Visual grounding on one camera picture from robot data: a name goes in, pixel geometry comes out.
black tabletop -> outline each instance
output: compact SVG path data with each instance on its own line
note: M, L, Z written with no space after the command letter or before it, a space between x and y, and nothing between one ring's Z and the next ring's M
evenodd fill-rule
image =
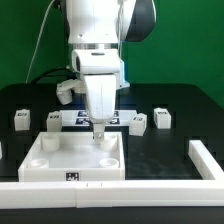
M56 85L10 85L0 91L0 181L18 181L17 170L40 131L46 131L49 112L84 109L81 96L62 106L56 98ZM153 121L155 108L166 108L172 116L171 129L159 130ZM16 110L29 109L29 131L15 132ZM142 137L129 136L128 127L107 127L121 131L126 179L201 179L188 157L189 140L201 140L223 168L224 111L199 88L184 84L135 84L119 90L117 110L137 110L147 114ZM91 127L63 127L62 131L92 131ZM0 210L1 223L221 223L222 207L144 207L144 208L61 208Z

white block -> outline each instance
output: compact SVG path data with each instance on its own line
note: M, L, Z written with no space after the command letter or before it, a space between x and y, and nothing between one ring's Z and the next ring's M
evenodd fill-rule
M15 130L24 131L30 129L30 110L17 110L15 117Z
M154 122L158 129L170 129L171 115L168 110L162 108L154 109Z
M61 112L55 111L48 114L47 132L60 132L62 127Z
M129 124L129 135L143 136L147 126L147 115L135 115Z

white tray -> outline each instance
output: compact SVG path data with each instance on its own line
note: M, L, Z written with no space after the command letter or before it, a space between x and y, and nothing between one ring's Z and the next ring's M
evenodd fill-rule
M41 132L18 170L19 181L124 180L121 133L107 132L105 139L114 141L113 149L102 149L90 132Z

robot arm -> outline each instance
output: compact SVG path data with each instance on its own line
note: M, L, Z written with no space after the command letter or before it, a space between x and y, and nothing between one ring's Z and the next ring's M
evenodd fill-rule
M117 80L124 73L123 62L111 44L146 38L155 25L154 3L66 0L62 10L67 17L68 43L73 48L72 67L80 73L85 87L84 101L93 123L94 139L101 141L106 122L113 119L116 89L125 86L125 81Z

green background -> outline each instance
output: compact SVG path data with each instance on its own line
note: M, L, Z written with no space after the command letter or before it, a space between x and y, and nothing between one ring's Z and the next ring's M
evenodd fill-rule
M0 88L25 82L50 2L0 0ZM224 108L224 1L155 0L155 4L153 33L141 43L123 44L127 80L194 84ZM30 80L66 64L68 46L61 15L52 9Z

